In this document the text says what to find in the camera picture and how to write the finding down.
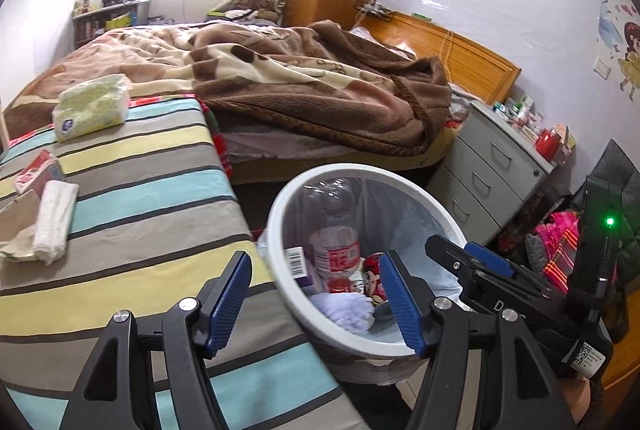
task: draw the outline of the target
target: fleece blanket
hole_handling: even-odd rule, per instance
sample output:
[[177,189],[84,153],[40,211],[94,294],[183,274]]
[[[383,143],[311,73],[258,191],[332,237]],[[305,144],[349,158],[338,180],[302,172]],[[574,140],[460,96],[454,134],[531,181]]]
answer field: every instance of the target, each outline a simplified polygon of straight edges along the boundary
[[11,137],[49,124],[62,90],[117,73],[134,98],[195,92],[225,117],[391,156],[424,153],[451,100],[437,58],[406,60],[330,21],[146,26],[108,32],[28,84],[5,113]]

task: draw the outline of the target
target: drawer handle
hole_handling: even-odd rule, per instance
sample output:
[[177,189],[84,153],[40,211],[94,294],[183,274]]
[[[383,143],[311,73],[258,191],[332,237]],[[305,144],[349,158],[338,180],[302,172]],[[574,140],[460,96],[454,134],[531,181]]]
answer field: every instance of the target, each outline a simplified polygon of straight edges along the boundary
[[509,165],[511,164],[511,158],[506,155],[502,150],[500,150],[500,147],[498,147],[494,142],[491,143],[491,146],[493,148],[495,148],[498,152],[500,152],[503,156],[505,156],[505,158],[507,158],[507,161],[509,161],[507,168],[509,167]]
[[465,220],[467,220],[467,219],[469,218],[469,214],[468,214],[465,210],[463,210],[463,209],[462,209],[462,207],[458,204],[458,202],[457,202],[455,199],[453,199],[453,204],[454,204],[454,206],[457,206],[457,207],[458,207],[458,209],[459,209],[462,213],[464,213],[464,214],[466,215]]
[[474,177],[476,177],[484,186],[486,186],[487,188],[487,194],[489,194],[489,192],[491,191],[491,186],[488,185],[487,183],[484,182],[484,180],[482,180],[482,178],[476,174],[475,172],[472,171],[472,174],[474,175]]

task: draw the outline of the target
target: nightstand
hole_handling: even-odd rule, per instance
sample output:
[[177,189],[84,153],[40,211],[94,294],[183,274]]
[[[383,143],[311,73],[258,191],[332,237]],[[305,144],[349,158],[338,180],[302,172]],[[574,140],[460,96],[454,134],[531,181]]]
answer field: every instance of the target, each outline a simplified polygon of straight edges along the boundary
[[473,102],[426,190],[469,242],[488,243],[553,171],[533,143],[484,103]]

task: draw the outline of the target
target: red container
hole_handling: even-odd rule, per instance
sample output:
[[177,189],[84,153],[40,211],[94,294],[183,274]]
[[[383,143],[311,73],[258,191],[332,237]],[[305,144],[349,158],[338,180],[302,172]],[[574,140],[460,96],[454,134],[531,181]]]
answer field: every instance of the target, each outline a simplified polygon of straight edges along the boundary
[[536,141],[535,147],[538,153],[551,163],[560,148],[560,135],[553,129],[545,129]]

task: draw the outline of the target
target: barcode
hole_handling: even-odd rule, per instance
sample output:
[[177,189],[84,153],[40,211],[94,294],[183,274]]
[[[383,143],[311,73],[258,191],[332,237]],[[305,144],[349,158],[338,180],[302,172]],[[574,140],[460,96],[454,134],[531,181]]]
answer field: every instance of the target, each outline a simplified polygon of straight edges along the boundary
[[293,278],[306,276],[305,251],[299,246],[286,250],[289,259],[289,269]]

